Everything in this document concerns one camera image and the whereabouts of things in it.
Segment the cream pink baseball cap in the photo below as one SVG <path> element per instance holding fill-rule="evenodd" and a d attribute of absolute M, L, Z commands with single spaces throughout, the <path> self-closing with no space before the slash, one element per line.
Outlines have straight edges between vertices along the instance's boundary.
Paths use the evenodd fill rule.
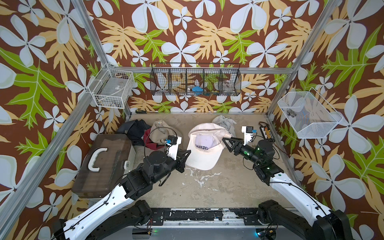
<path fill-rule="evenodd" d="M 223 138 L 231 138 L 232 134 L 214 123 L 195 126 L 189 132 L 187 149 L 191 151 L 186 165 L 202 171 L 211 170 L 218 162 L 226 147 Z"/>

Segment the beige baseball cap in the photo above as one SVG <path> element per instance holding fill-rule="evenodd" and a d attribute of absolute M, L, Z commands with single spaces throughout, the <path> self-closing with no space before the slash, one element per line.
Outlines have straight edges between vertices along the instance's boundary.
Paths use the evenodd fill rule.
<path fill-rule="evenodd" d="M 156 144 L 164 145 L 169 135 L 183 137 L 182 133 L 176 128 L 169 126 L 163 120 L 157 120 L 152 125 L 149 138 Z"/>

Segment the maroon baseball cap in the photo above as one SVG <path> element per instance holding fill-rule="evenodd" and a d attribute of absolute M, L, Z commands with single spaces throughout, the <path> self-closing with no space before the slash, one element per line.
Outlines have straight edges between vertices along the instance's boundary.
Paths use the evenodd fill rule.
<path fill-rule="evenodd" d="M 143 141 L 146 148 L 151 150 L 160 150 L 165 146 L 165 140 L 168 138 L 168 132 L 165 129 L 148 129 L 145 131 Z"/>

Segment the black baseball cap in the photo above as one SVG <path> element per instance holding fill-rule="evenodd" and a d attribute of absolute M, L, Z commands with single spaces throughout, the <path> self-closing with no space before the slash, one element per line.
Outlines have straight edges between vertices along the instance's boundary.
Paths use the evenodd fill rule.
<path fill-rule="evenodd" d="M 150 129 L 144 120 L 133 120 L 122 124 L 116 134 L 125 134 L 132 142 L 133 146 L 144 146 L 144 134 Z"/>

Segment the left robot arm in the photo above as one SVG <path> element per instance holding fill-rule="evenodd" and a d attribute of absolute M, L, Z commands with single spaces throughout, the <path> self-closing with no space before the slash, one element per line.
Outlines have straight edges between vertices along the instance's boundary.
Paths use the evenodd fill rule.
<path fill-rule="evenodd" d="M 151 218 L 151 208 L 139 201 L 128 210 L 120 209 L 134 203 L 153 189 L 161 179 L 166 180 L 173 170 L 183 173 L 190 150 L 178 150 L 175 157 L 154 151 L 143 163 L 128 173 L 103 199 L 71 220 L 54 225 L 54 240 L 102 240 L 127 226 L 143 225 Z"/>

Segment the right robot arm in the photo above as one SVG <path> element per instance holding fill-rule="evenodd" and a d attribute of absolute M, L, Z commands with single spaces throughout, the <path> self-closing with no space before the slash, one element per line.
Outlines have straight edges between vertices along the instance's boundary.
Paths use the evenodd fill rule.
<path fill-rule="evenodd" d="M 303 240 L 351 240 L 350 222 L 342 211 L 333 211 L 299 187 L 275 162 L 275 148 L 260 140 L 255 148 L 238 138 L 224 138 L 229 152 L 253 163 L 253 170 L 267 186 L 279 192 L 298 211 L 296 215 L 276 201 L 258 206 L 258 219 L 263 224 L 284 226 Z"/>

